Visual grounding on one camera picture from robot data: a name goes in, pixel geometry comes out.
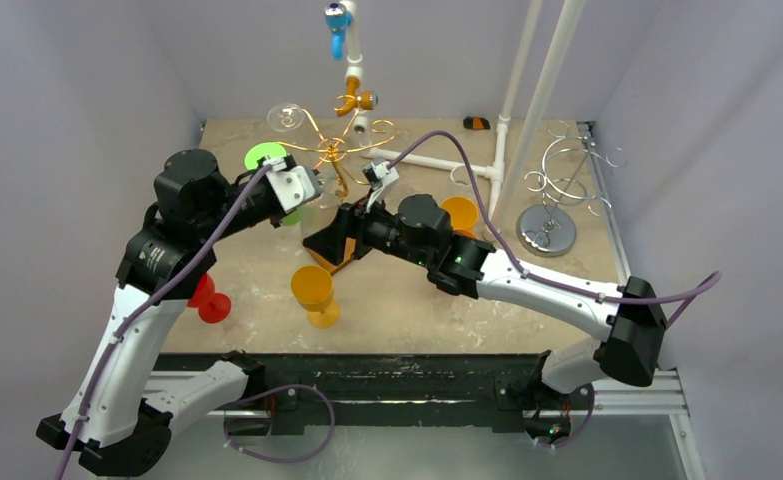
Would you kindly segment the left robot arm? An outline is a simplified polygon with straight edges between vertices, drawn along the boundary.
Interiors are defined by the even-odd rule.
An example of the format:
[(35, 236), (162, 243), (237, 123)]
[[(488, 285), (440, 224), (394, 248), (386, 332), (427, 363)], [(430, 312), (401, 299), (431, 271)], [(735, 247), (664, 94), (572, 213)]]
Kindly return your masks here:
[(119, 264), (113, 307), (87, 374), (70, 404), (36, 431), (97, 477), (140, 476), (174, 435), (210, 411), (262, 402), (264, 366), (237, 351), (169, 390), (150, 395), (145, 387), (177, 319), (202, 304), (214, 244), (261, 222), (280, 226), (321, 187), (315, 172), (287, 153), (265, 156), (228, 180), (211, 152), (189, 149), (166, 160), (154, 191)]

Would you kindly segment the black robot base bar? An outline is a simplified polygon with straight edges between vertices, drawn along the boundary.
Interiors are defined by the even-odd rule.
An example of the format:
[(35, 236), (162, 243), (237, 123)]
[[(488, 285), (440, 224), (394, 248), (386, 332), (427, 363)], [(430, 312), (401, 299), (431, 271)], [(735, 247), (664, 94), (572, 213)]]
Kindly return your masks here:
[(480, 427), (560, 439), (592, 408), (541, 380), (537, 354), (255, 354), (264, 371), (228, 411), (271, 415), (275, 435), (308, 426)]

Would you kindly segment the small clear glass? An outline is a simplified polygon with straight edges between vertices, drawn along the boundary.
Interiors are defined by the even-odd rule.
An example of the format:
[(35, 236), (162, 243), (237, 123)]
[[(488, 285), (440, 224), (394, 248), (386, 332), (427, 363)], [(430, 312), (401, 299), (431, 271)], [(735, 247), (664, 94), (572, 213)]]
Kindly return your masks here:
[(300, 238), (305, 239), (328, 227), (343, 202), (344, 199), (335, 193), (322, 193), (316, 199), (301, 205), (298, 209)]

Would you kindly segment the green plastic goblet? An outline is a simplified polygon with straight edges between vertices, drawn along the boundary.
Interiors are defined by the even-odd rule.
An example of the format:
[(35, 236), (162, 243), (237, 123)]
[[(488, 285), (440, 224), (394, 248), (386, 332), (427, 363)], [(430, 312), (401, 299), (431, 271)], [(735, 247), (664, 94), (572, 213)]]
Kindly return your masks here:
[(295, 226), (300, 221), (299, 205), (306, 199), (298, 175), (289, 170), (288, 156), (279, 143), (263, 142), (251, 147), (244, 157), (247, 170), (266, 170), (264, 183), (271, 191), (275, 220), (280, 226)]

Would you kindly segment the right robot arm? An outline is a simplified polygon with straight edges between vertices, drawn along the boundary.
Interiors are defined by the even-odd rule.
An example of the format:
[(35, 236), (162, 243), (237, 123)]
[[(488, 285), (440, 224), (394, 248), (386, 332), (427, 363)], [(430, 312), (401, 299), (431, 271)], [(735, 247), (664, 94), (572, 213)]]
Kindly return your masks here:
[(521, 306), (585, 332), (585, 340), (545, 354), (529, 379), (530, 397), (540, 406), (600, 379), (634, 387), (653, 382), (666, 320), (647, 281), (587, 281), (518, 261), (455, 232), (450, 214), (428, 194), (404, 198), (396, 213), (364, 199), (344, 203), (303, 244), (332, 264), (378, 250), (424, 268), (428, 281), (449, 295)]

